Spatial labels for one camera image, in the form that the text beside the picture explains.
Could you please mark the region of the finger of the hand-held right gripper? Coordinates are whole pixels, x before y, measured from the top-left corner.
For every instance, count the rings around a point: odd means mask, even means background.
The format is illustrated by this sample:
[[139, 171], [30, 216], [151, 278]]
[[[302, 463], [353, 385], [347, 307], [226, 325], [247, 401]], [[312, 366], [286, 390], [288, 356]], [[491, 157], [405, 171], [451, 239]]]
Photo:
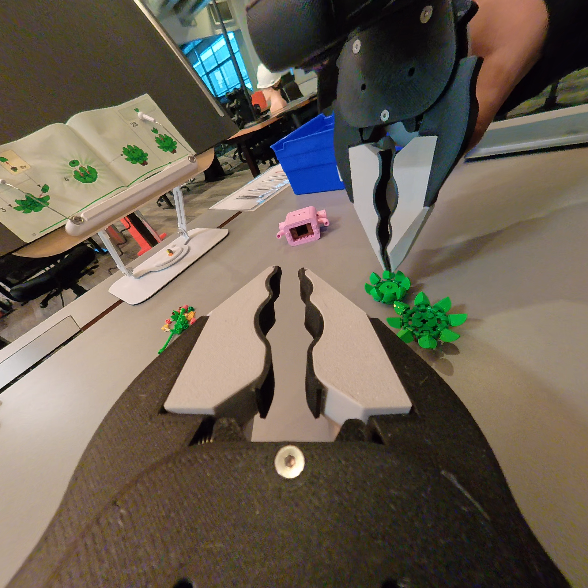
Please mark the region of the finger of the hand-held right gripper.
[[386, 249], [392, 271], [406, 258], [430, 215], [424, 200], [436, 143], [437, 136], [413, 138], [394, 158], [398, 203], [390, 217], [392, 234]]
[[392, 177], [395, 143], [364, 143], [351, 146], [348, 153], [355, 212], [382, 268], [392, 270], [387, 248], [392, 237], [390, 220], [396, 207]]

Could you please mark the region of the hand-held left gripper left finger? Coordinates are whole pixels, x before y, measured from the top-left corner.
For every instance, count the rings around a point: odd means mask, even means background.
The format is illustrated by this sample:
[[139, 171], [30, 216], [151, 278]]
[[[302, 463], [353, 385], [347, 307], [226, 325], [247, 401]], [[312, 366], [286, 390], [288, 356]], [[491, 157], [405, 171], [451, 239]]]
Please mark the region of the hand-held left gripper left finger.
[[216, 418], [265, 418], [275, 378], [268, 331], [282, 270], [270, 266], [209, 313], [164, 408]]

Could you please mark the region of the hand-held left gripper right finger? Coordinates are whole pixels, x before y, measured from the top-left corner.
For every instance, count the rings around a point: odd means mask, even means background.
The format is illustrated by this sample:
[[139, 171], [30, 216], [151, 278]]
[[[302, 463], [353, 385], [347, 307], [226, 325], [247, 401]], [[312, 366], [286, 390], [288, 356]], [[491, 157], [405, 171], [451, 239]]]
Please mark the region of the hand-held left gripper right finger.
[[311, 270], [298, 277], [312, 336], [305, 375], [312, 415], [342, 425], [409, 413], [412, 402], [366, 312]]

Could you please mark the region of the large green brick leaf rosette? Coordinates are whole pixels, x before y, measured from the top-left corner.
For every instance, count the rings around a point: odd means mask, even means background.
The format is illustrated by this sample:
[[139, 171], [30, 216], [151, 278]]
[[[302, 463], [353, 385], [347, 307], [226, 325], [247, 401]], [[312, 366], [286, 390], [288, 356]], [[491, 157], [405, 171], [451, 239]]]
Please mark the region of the large green brick leaf rosette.
[[405, 343], [412, 341], [423, 349], [436, 349], [440, 343], [451, 343], [460, 338], [460, 334], [452, 331], [453, 327], [464, 324], [466, 313], [450, 313], [452, 302], [443, 298], [432, 304], [425, 294], [416, 295], [413, 305], [395, 301], [395, 316], [387, 318], [387, 324], [397, 329], [397, 336]]

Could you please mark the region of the small green brick leaf rosette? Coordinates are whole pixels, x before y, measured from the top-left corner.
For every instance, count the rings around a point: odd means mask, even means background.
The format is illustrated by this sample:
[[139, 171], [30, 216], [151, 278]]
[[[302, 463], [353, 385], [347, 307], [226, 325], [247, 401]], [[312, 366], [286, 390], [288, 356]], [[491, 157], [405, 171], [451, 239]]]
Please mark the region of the small green brick leaf rosette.
[[411, 287], [408, 276], [403, 272], [384, 270], [382, 275], [372, 272], [364, 289], [377, 302], [393, 305], [395, 301], [402, 301]]

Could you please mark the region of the person's right hand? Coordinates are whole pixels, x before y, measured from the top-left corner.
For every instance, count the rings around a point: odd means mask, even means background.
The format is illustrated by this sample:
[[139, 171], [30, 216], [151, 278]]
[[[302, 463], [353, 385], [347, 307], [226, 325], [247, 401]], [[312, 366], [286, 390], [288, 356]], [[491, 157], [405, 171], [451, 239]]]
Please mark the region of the person's right hand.
[[474, 148], [516, 85], [541, 54], [548, 30], [543, 1], [477, 1], [468, 24], [469, 54], [483, 59], [476, 83], [479, 106]]

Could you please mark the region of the pile of small flower bricks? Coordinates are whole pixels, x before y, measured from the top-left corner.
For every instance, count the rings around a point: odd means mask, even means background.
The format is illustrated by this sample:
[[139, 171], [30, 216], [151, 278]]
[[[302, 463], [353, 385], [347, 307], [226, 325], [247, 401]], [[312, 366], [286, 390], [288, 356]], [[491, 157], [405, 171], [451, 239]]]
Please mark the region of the pile of small flower bricks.
[[180, 306], [176, 311], [173, 311], [171, 317], [165, 320], [164, 325], [161, 327], [163, 331], [170, 334], [181, 334], [188, 327], [194, 324], [196, 321], [195, 309], [192, 306], [183, 305]]

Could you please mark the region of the blue plastic bin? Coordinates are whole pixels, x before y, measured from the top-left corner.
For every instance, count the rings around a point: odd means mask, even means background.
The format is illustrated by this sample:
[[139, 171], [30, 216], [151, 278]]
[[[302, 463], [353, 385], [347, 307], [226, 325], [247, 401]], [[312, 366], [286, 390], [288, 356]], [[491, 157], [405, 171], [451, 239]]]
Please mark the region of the blue plastic bin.
[[334, 115], [319, 114], [271, 148], [296, 195], [345, 188], [334, 154]]

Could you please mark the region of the pink toy brick pot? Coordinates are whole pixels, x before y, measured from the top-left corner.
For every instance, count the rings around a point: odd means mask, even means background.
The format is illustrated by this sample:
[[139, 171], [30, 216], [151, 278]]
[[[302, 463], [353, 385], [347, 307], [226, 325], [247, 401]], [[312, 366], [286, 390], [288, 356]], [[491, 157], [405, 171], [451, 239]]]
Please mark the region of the pink toy brick pot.
[[326, 210], [308, 206], [289, 212], [285, 221], [279, 223], [276, 238], [286, 239], [290, 246], [299, 246], [319, 240], [321, 228], [328, 225]]

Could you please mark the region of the laminated paper sheet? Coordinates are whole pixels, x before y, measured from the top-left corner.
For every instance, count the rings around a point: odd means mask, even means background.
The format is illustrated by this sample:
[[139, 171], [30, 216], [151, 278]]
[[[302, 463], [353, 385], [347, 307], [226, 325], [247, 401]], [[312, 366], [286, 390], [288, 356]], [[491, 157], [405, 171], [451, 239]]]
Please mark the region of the laminated paper sheet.
[[273, 198], [290, 185], [282, 165], [272, 166], [264, 173], [240, 187], [231, 195], [210, 207], [211, 210], [230, 210], [236, 212], [252, 211]]

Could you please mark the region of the white book stand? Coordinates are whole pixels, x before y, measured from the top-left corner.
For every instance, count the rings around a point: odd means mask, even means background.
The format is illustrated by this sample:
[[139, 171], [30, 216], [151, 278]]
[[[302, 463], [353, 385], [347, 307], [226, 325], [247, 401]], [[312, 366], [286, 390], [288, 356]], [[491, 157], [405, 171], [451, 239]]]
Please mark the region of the white book stand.
[[[214, 156], [215, 152], [211, 148], [200, 155], [181, 158], [146, 180], [91, 205], [79, 215], [68, 219], [64, 227], [25, 246], [18, 254], [30, 258], [61, 254], [97, 233], [123, 274], [111, 285], [109, 293], [129, 305], [140, 304], [227, 237], [227, 229], [197, 228], [188, 231], [185, 218], [181, 185], [208, 169]], [[170, 189], [175, 199], [179, 236], [130, 270], [122, 263], [104, 229]]]

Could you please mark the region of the mannequin head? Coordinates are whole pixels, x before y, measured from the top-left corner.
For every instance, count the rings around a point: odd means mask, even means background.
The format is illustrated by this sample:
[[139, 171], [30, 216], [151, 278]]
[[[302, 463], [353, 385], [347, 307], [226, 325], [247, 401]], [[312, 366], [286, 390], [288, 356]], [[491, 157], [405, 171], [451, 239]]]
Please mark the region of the mannequin head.
[[263, 88], [261, 92], [263, 93], [266, 103], [269, 106], [269, 111], [272, 114], [283, 110], [288, 104], [288, 101], [284, 99], [282, 95], [279, 84]]

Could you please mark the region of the black office chair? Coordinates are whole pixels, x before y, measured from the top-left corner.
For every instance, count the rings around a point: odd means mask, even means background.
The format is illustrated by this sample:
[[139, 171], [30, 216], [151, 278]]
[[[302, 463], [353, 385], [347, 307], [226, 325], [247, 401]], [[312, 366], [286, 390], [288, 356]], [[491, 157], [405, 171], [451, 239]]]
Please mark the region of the black office chair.
[[79, 280], [98, 267], [96, 252], [84, 243], [46, 258], [28, 258], [16, 254], [1, 257], [1, 294], [13, 302], [26, 304], [45, 295], [48, 301], [71, 290], [76, 297], [86, 292]]

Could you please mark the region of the open instruction booklet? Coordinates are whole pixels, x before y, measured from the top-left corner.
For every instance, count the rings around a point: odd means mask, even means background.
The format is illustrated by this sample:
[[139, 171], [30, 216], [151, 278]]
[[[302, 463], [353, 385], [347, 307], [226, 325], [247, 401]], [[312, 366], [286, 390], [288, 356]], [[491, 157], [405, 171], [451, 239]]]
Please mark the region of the open instruction booklet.
[[28, 243], [194, 150], [148, 94], [1, 143], [1, 224]]

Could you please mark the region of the dark grey board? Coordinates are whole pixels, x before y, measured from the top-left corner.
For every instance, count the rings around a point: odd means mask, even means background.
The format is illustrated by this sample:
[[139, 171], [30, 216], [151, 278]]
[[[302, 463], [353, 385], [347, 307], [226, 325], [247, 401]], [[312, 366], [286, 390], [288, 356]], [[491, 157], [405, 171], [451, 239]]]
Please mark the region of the dark grey board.
[[[144, 94], [194, 155], [237, 131], [141, 2], [1, 1], [1, 143]], [[1, 254], [26, 243], [1, 224]]]

